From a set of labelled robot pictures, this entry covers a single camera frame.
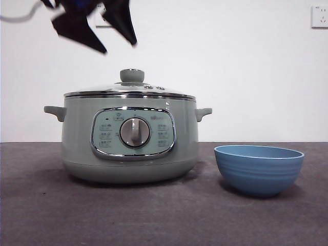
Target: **control panel button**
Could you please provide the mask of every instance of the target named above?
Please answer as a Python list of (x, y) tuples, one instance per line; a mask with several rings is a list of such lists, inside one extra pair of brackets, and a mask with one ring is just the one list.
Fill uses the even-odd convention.
[(117, 113), (117, 114), (115, 114), (115, 116), (114, 116), (114, 120), (115, 120), (115, 121), (123, 121), (123, 120), (124, 120), (124, 117), (122, 116), (121, 113)]
[(158, 124), (157, 129), (158, 131), (167, 131), (169, 129), (169, 126), (166, 124)]
[(110, 148), (111, 141), (100, 141), (100, 147)]
[(100, 139), (112, 139), (112, 132), (101, 132)]
[(150, 130), (147, 123), (142, 119), (131, 118), (122, 124), (120, 135), (127, 145), (139, 147), (147, 142)]
[(169, 134), (167, 131), (158, 132), (158, 138), (169, 138)]
[(167, 140), (159, 140), (158, 141), (158, 146), (159, 147), (165, 147), (165, 146), (168, 146), (168, 145), (169, 145), (169, 143), (168, 143)]
[(112, 124), (110, 124), (110, 123), (101, 124), (99, 126), (99, 130), (101, 130), (101, 131), (111, 131), (112, 130)]

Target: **gray carpet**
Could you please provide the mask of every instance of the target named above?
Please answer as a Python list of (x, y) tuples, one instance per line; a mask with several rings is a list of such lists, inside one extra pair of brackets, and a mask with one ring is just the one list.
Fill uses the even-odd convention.
[(239, 194), (200, 143), (196, 167), (163, 182), (115, 186), (69, 176), (59, 143), (1, 144), (2, 246), (328, 245), (328, 143), (302, 151), (296, 183), (268, 199)]

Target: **metal rim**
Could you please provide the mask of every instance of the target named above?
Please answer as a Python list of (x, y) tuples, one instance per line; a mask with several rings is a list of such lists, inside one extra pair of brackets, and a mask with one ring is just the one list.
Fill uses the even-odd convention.
[(140, 91), (77, 91), (77, 92), (70, 92), (64, 94), (64, 97), (72, 97), (72, 96), (107, 96), (107, 95), (125, 95), (125, 96), (161, 96), (161, 97), (177, 97), (177, 98), (188, 98), (196, 100), (196, 97), (185, 95), (185, 94), (178, 94), (178, 93), (158, 93), (158, 92), (140, 92)]

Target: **wall outlet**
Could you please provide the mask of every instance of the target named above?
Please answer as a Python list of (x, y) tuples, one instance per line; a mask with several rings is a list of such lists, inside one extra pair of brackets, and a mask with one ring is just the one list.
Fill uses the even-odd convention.
[(328, 28), (328, 6), (312, 6), (312, 28)]
[(102, 17), (102, 14), (106, 11), (103, 3), (97, 4), (94, 13), (94, 24), (96, 28), (111, 28), (112, 26)]

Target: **control dial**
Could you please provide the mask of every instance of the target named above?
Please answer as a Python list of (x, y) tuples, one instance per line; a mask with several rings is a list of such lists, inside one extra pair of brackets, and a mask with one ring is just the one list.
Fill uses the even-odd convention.
[(147, 142), (150, 130), (147, 123), (139, 118), (126, 120), (120, 130), (121, 139), (131, 147), (139, 147)]

